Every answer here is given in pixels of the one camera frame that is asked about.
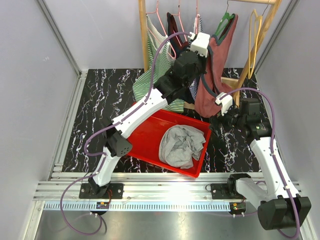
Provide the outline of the red tank top grey trim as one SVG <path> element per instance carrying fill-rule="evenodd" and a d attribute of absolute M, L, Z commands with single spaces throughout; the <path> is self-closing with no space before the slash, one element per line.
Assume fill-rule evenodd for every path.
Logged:
<path fill-rule="evenodd" d="M 210 118 L 221 110 L 221 107 L 215 104 L 216 96 L 221 92 L 228 93 L 232 90 L 229 85 L 222 82 L 221 77 L 238 18 L 239 16 L 233 13 L 221 36 L 213 34 L 210 38 L 206 74 L 200 76 L 194 103 L 195 111 L 204 118 Z"/>

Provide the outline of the green plastic hanger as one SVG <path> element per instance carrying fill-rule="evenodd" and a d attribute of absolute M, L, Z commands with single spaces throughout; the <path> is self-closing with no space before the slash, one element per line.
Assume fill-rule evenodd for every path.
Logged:
<path fill-rule="evenodd" d="M 234 13 L 230 13 L 229 12 L 229 1 L 226 2 L 226 9 L 225 9 L 225 13 L 223 14 L 217 28 L 216 31 L 214 33 L 215 36 L 217 36 L 218 38 L 221 37 L 225 27 L 228 25 L 229 21 L 232 20 L 234 18 Z"/>

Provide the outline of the yellow plastic hanger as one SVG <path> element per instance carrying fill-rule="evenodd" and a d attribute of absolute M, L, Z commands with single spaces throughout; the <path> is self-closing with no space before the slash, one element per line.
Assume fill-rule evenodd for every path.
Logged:
<path fill-rule="evenodd" d="M 250 79 L 254 73 L 256 57 L 258 51 L 258 38 L 262 28 L 263 16 L 258 15 L 256 9 L 253 9 L 249 18 L 248 33 L 248 73 Z"/>

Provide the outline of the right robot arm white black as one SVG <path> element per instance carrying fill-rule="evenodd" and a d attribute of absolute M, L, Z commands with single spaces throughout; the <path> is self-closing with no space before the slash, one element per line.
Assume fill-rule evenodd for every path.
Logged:
<path fill-rule="evenodd" d="M 244 132 L 262 170 L 265 188 L 258 186 L 247 173 L 234 173 L 226 183 L 210 185 L 212 197 L 249 201 L 265 230 L 301 227 L 311 210 L 311 201 L 301 196 L 290 180 L 272 137 L 273 128 L 261 120 L 258 99 L 245 98 L 240 107 L 236 107 L 230 95 L 221 93 L 215 104 L 221 106 L 221 110 L 210 117 L 210 128 L 217 130 L 226 124 Z"/>

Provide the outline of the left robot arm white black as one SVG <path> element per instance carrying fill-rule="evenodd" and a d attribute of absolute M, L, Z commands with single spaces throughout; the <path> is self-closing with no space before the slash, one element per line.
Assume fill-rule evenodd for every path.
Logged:
<path fill-rule="evenodd" d="M 128 141 L 131 133 L 158 110 L 181 99 L 193 80 L 206 70 L 208 50 L 186 50 L 172 67 L 161 76 L 141 100 L 109 122 L 106 143 L 96 172 L 88 179 L 90 193 L 97 199 L 107 195 L 111 175 L 119 159 L 133 148 Z"/>

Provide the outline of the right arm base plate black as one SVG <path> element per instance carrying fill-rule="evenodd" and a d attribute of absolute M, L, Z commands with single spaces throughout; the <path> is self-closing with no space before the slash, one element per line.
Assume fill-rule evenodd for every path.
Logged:
<path fill-rule="evenodd" d="M 229 183 L 209 183 L 205 190 L 211 194 L 213 200 L 238 199 Z"/>

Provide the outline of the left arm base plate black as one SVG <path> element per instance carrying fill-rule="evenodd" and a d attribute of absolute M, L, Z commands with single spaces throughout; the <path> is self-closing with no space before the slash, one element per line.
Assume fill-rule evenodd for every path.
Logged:
<path fill-rule="evenodd" d="M 124 184 L 110 183 L 107 186 L 91 186 L 89 183 L 82 183 L 80 186 L 80 199 L 116 199 L 123 198 Z"/>

